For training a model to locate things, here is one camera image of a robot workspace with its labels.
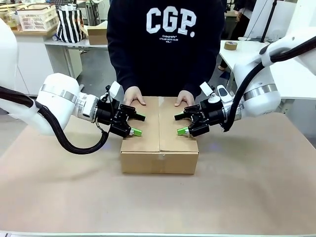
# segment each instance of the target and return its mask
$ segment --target plastic crate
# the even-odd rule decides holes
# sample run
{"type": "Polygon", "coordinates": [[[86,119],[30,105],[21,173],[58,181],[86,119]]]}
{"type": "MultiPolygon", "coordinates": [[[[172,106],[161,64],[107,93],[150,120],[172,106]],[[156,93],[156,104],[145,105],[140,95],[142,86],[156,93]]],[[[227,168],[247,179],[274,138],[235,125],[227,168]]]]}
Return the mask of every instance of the plastic crate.
{"type": "Polygon", "coordinates": [[[55,5],[31,4],[17,10],[23,31],[48,32],[58,25],[55,5]]]}

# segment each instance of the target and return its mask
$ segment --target floor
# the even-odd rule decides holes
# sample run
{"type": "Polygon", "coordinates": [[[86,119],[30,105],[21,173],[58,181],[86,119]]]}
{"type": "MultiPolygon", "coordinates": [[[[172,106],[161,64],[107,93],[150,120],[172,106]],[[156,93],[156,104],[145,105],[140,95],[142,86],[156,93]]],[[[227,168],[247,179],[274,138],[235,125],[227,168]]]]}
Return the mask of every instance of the floor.
{"type": "MultiPolygon", "coordinates": [[[[79,76],[78,82],[85,85],[82,91],[96,96],[103,95],[105,86],[111,84],[116,78],[108,53],[101,50],[91,50],[82,54],[81,59],[83,72],[79,76]]],[[[209,84],[215,87],[219,84],[226,85],[226,80],[220,78],[221,75],[222,72],[216,68],[209,84]]],[[[197,102],[204,98],[203,95],[199,96],[197,102]]],[[[0,157],[25,127],[26,125],[22,121],[11,118],[0,109],[0,131],[2,134],[0,138],[0,157]]],[[[310,142],[316,147],[315,138],[311,139],[310,142]]]]}

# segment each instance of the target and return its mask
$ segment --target striped bag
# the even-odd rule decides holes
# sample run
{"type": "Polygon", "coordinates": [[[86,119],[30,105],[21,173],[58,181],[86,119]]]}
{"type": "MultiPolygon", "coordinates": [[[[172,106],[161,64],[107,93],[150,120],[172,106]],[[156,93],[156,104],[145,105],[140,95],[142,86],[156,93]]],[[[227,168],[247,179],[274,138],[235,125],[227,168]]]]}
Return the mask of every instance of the striped bag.
{"type": "Polygon", "coordinates": [[[84,32],[80,29],[80,26],[83,26],[83,20],[79,9],[74,11],[58,10],[58,17],[57,36],[62,42],[77,43],[85,38],[84,32]]]}

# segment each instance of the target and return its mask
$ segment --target tape roll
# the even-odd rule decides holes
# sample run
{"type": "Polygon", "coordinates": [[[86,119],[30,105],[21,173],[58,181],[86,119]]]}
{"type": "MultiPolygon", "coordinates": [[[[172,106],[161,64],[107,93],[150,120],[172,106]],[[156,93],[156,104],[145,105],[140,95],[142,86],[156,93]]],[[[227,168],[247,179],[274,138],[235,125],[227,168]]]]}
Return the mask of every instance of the tape roll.
{"type": "Polygon", "coordinates": [[[226,41],[224,45],[224,49],[226,50],[236,50],[237,49],[237,43],[232,41],[226,41]]]}

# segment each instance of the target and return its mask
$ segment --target white robotic arm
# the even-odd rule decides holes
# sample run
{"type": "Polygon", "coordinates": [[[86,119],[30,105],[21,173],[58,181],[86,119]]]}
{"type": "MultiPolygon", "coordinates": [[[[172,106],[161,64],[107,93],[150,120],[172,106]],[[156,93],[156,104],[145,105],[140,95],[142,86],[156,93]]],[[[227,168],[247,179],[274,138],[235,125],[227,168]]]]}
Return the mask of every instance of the white robotic arm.
{"type": "Polygon", "coordinates": [[[192,124],[179,129],[178,134],[199,136],[209,132],[209,125],[216,124],[220,124],[226,132],[235,120],[274,112],[281,102],[281,96],[269,66],[292,58],[316,75],[315,27],[287,35],[264,47],[259,54],[236,63],[234,75],[238,89],[234,97],[222,85],[217,87],[217,91],[210,90],[206,83],[201,85],[205,95],[210,95],[210,98],[200,105],[185,108],[183,114],[175,116],[176,120],[192,120],[192,124]]]}
{"type": "Polygon", "coordinates": [[[23,93],[14,91],[17,68],[18,47],[15,35],[0,19],[0,51],[4,59],[0,63],[0,108],[16,119],[21,119],[36,128],[43,135],[56,135],[60,144],[69,152],[79,155],[89,154],[100,149],[107,141],[108,133],[99,123],[109,125],[109,132],[118,136],[141,136],[142,132],[131,128],[127,120],[145,120],[136,113],[134,107],[120,105],[115,100],[120,85],[115,81],[107,86],[100,98],[81,93],[74,78],[63,74],[49,75],[39,90],[38,97],[32,100],[23,93]],[[91,148],[76,148],[63,133],[70,116],[95,123],[102,137],[91,148]]]}

